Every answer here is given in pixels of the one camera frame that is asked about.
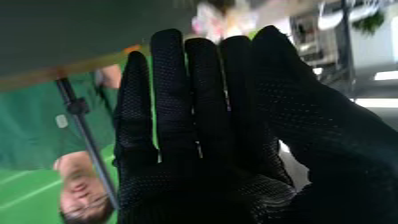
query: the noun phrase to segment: ceiling light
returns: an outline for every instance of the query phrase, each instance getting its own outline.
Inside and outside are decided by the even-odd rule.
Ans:
[[[323,73],[323,68],[314,68],[313,71],[314,71],[314,74],[320,75]]]
[[[391,71],[391,72],[378,72],[375,75],[375,80],[382,81],[382,80],[391,80],[391,79],[398,79],[398,71]]]
[[[398,99],[396,98],[359,98],[353,100],[359,106],[368,108],[398,108]]]

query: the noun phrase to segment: white wall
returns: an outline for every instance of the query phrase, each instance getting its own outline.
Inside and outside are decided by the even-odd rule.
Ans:
[[[392,42],[392,18],[398,16],[398,4],[385,10],[385,22],[375,36],[364,36],[352,29],[352,51],[355,69],[371,67],[396,67],[394,42]]]

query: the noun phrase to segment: person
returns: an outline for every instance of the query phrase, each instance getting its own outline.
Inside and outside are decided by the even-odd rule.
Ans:
[[[151,75],[142,54],[128,59],[117,223],[396,223],[398,134],[320,84],[286,35],[266,27],[218,49],[181,40],[176,30],[153,36]],[[300,192],[270,165],[275,139],[309,168]]]
[[[110,110],[121,84],[119,65],[71,75],[69,81],[76,96],[85,98],[89,105],[85,119],[103,149],[114,144]],[[64,183],[58,200],[64,223],[105,223],[114,208],[55,83],[3,93],[0,101],[0,168],[53,169]]]
[[[66,223],[105,223],[114,207],[103,183],[96,176],[87,152],[64,155],[53,165],[64,188],[60,192],[60,217]]]

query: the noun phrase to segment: glove finger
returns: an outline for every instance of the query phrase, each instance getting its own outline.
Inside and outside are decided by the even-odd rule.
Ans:
[[[394,130],[316,81],[273,27],[263,29],[252,44],[259,109],[295,158],[311,169],[313,182],[348,170],[359,174],[357,170],[380,172],[389,167],[398,172]]]
[[[160,31],[151,39],[156,133],[161,161],[199,158],[195,146],[190,81],[185,70],[183,37]]]
[[[144,55],[133,52],[122,75],[115,123],[115,163],[138,169],[158,160],[158,151],[151,141],[151,99],[147,64]]]
[[[238,163],[254,173],[263,172],[265,151],[263,124],[257,122],[254,110],[254,93],[250,76],[250,40],[247,37],[229,38],[220,45],[227,94],[231,103],[233,131],[238,142]]]
[[[204,158],[225,158],[231,127],[217,46],[206,39],[185,43],[193,88],[195,128]]]

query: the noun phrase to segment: gloved hand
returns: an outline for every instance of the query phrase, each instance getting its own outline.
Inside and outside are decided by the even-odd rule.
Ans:
[[[154,34],[153,79],[142,54],[130,54],[115,109],[119,223],[263,223],[279,220],[295,190],[245,91],[249,58],[236,63],[250,41],[222,44],[231,116],[217,47],[193,39],[185,49],[188,75],[181,34]]]
[[[252,41],[252,67],[263,122],[309,168],[293,223],[398,223],[396,131],[316,81],[275,27]]]

